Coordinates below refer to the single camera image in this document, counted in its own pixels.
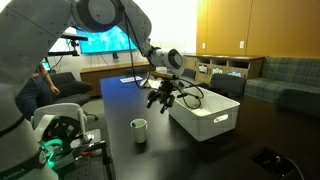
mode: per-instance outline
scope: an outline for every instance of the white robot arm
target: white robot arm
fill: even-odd
[[[0,12],[0,179],[58,179],[44,165],[15,97],[65,29],[100,32],[114,25],[127,32],[151,64],[182,74],[184,61],[176,50],[150,45],[151,22],[132,0],[11,0]]]

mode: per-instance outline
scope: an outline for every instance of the black cable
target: black cable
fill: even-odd
[[[177,90],[180,92],[180,94],[183,95],[183,96],[182,96],[182,99],[183,99],[185,105],[186,105],[188,108],[190,108],[190,109],[198,109],[199,107],[201,107],[201,100],[200,100],[200,99],[204,98],[204,94],[203,94],[202,90],[201,90],[197,85],[193,84],[193,83],[190,82],[190,81],[187,81],[187,80],[185,80],[185,79],[180,79],[180,78],[178,78],[177,80],[182,80],[182,81],[185,81],[185,82],[191,84],[192,86],[194,86],[195,88],[197,88],[197,90],[198,90],[198,91],[201,93],[201,95],[202,95],[201,97],[199,97],[199,96],[194,95],[194,94],[191,94],[191,93],[189,93],[189,92],[182,91],[179,87],[177,87],[177,86],[174,84],[174,86],[177,88]],[[185,99],[185,96],[187,96],[187,95],[192,96],[192,97],[194,97],[195,99],[197,99],[198,102],[199,102],[199,104],[198,104],[196,107],[191,107],[191,106],[187,103],[187,101],[186,101],[186,99]]]
[[[63,55],[60,57],[60,59],[59,59],[59,61],[54,65],[54,66],[52,66],[52,69],[53,68],[55,68],[59,63],[60,63],[60,61],[62,60],[62,58],[63,58]],[[49,75],[49,72],[47,71],[47,73],[44,75],[44,77],[41,77],[42,78],[42,82],[41,82],[41,84],[40,84],[40,88],[43,86],[43,83],[45,82],[45,79],[46,79],[46,77]]]
[[[180,80],[180,81],[185,81],[185,82],[191,84],[191,87],[197,88],[197,90],[201,93],[201,97],[196,96],[196,95],[193,95],[193,94],[188,93],[188,92],[184,92],[184,93],[186,93],[187,95],[190,95],[190,96],[194,96],[195,98],[198,98],[198,99],[204,98],[204,94],[203,94],[202,90],[199,88],[198,85],[195,85],[195,84],[193,84],[192,82],[190,82],[190,81],[188,81],[188,80],[185,80],[185,79],[178,78],[178,80]]]
[[[128,33],[128,44],[129,44],[129,52],[130,52],[130,59],[131,59],[131,70],[132,70],[134,82],[135,82],[136,86],[137,86],[139,89],[143,89],[143,87],[141,87],[141,86],[138,84],[137,79],[136,79],[136,73],[135,73],[135,71],[134,71],[133,55],[132,55],[132,48],[131,48],[130,38],[129,38],[130,32],[129,32],[128,23],[129,23],[129,25],[130,25],[131,31],[132,31],[132,33],[134,34],[134,36],[135,36],[135,33],[134,33],[134,30],[133,30],[133,28],[132,28],[132,26],[131,26],[131,24],[130,24],[130,20],[129,20],[127,14],[125,13],[125,11],[123,11],[123,13],[124,13],[124,15],[125,15],[126,31],[127,31],[127,33]],[[141,52],[140,45],[139,45],[139,43],[138,43],[137,40],[136,40],[136,42],[137,42],[137,46],[138,46],[138,48],[139,48],[139,50],[140,50],[140,52]],[[150,76],[150,73],[148,73],[148,77],[145,79],[145,83],[148,82],[149,76]]]
[[[57,68],[57,69],[59,69],[59,70],[58,70],[58,73],[60,73],[60,71],[61,71],[61,66],[62,66],[62,63],[61,63],[61,62],[59,62],[59,64],[58,64],[58,65],[59,65],[59,68]]]
[[[102,54],[101,54],[101,53],[99,53],[99,54],[100,54],[102,60],[104,61],[104,63],[106,63],[106,65],[109,65],[109,64],[107,63],[107,61],[104,59],[104,57],[102,56]]]
[[[100,67],[99,55],[97,55],[97,60],[98,60],[98,64],[99,64],[99,67]]]
[[[65,48],[65,50],[66,50],[67,48],[69,48],[70,43],[71,43],[71,41],[68,42],[67,47]],[[59,61],[56,62],[56,64],[51,67],[51,69],[54,69],[54,68],[61,62],[62,58],[63,58],[63,55],[60,57]]]
[[[304,176],[303,176],[303,174],[302,174],[302,171],[300,170],[299,166],[298,166],[293,160],[291,160],[291,159],[289,159],[289,158],[287,158],[287,157],[279,157],[279,156],[277,156],[277,158],[278,158],[279,160],[280,160],[280,159],[283,159],[283,160],[289,161],[289,162],[296,168],[296,170],[298,171],[298,173],[299,173],[299,175],[300,175],[300,177],[301,177],[301,180],[304,180]]]

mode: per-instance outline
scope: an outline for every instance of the screen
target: screen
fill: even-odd
[[[51,70],[50,64],[48,62],[42,62],[42,64],[47,71]]]
[[[77,34],[88,37],[88,41],[79,41],[82,54],[130,50],[127,34],[117,26],[100,33],[77,30]],[[137,50],[131,39],[130,45],[132,50]]]

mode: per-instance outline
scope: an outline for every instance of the yellow wall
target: yellow wall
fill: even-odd
[[[198,1],[197,18],[197,53],[206,54],[207,49],[202,44],[207,42],[208,0]]]
[[[207,1],[207,24],[198,23],[207,29],[205,53],[320,58],[320,1]],[[199,34],[197,43],[204,40]]]

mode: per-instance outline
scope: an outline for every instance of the white plastic container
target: white plastic container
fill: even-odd
[[[197,141],[204,141],[221,133],[235,128],[240,103],[219,94],[199,87],[204,98],[198,109],[191,109],[177,98],[179,91],[172,94],[176,97],[174,104],[169,108],[169,114]],[[201,97],[200,91],[195,88],[184,89],[185,92]],[[192,96],[185,97],[187,104],[195,107],[199,101]]]

